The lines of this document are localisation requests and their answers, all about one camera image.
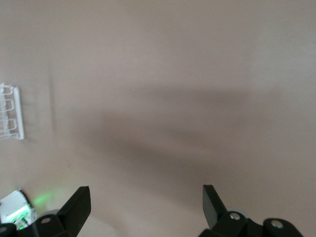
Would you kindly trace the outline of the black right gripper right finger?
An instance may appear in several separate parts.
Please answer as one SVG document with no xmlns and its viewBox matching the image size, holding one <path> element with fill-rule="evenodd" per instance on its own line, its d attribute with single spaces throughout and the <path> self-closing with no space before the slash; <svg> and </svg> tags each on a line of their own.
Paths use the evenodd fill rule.
<svg viewBox="0 0 316 237">
<path fill-rule="evenodd" d="M 238 211 L 228 211 L 213 185 L 203 185 L 202 204 L 209 226 L 201 237 L 301 237 L 290 222 L 279 218 L 257 224 Z"/>
</svg>

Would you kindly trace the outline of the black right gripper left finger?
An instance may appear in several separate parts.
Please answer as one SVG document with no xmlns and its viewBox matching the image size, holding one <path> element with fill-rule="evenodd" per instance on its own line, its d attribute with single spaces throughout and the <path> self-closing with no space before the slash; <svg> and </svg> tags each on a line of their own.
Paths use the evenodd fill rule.
<svg viewBox="0 0 316 237">
<path fill-rule="evenodd" d="M 79 187 L 56 214 L 39 217 L 30 226 L 17 230 L 13 223 L 1 224 L 2 237 L 76 237 L 91 213 L 88 186 Z"/>
</svg>

